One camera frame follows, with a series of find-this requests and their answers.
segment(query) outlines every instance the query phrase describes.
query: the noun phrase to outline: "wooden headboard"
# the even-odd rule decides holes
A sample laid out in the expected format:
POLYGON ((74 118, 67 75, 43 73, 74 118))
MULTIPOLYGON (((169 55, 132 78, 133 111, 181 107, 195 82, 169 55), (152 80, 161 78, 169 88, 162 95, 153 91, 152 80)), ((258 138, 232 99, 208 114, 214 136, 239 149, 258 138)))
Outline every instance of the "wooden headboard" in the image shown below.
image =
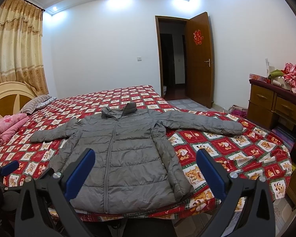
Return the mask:
POLYGON ((26 84, 5 82, 0 84, 0 118, 19 113, 20 109, 36 94, 26 84))

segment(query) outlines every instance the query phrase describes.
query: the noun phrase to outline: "door handle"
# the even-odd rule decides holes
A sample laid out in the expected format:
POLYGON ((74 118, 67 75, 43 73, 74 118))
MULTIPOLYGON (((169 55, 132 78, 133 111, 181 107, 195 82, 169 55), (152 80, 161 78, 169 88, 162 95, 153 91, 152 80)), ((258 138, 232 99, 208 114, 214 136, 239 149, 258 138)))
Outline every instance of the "door handle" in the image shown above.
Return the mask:
POLYGON ((288 110, 290 110, 290 111, 293 111, 293 109, 292 108, 290 108, 289 106, 287 106, 287 105, 284 105, 284 104, 281 104, 284 108, 286 108, 286 109, 288 109, 288 110))
POLYGON ((204 62, 208 62, 208 66, 211 67, 211 59, 208 59, 208 61, 204 61, 204 62))
POLYGON ((267 99, 267 97, 261 95, 261 94, 257 94, 258 97, 263 98, 263 99, 267 99))

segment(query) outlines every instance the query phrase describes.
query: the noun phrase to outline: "striped pillow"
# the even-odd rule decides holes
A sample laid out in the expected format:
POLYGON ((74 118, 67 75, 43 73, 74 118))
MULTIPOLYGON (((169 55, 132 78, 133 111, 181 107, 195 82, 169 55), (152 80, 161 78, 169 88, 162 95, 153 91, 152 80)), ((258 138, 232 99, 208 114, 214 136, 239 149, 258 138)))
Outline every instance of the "striped pillow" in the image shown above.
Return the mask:
POLYGON ((45 94, 35 97, 23 106, 20 113, 32 114, 35 111, 37 104, 47 101, 50 98, 51 96, 45 94))

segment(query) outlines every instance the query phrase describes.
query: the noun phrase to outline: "curtain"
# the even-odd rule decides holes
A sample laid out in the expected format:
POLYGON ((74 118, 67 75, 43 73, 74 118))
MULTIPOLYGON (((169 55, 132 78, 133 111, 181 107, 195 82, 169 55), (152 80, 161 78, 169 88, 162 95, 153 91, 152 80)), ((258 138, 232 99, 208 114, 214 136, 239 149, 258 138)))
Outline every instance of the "curtain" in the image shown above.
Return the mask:
POLYGON ((0 83, 25 83, 48 94, 42 58, 43 11, 24 0, 0 6, 0 83))

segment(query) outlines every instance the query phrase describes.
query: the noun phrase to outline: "jacket sleeve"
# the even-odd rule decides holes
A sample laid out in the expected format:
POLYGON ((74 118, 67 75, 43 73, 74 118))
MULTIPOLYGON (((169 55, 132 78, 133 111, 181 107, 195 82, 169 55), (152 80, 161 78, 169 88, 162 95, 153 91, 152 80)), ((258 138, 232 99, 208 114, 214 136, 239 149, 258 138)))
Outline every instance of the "jacket sleeve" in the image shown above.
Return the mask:
POLYGON ((67 123, 54 129, 35 131, 30 138, 30 142, 53 141, 59 138, 68 138, 76 133, 83 123, 84 119, 79 121, 76 118, 72 118, 67 123))
POLYGON ((182 111, 167 111, 161 113, 156 110, 149 110, 149 113, 160 124, 171 129, 186 128, 214 134, 236 135, 242 134, 243 132, 243 126, 234 121, 221 120, 182 111))

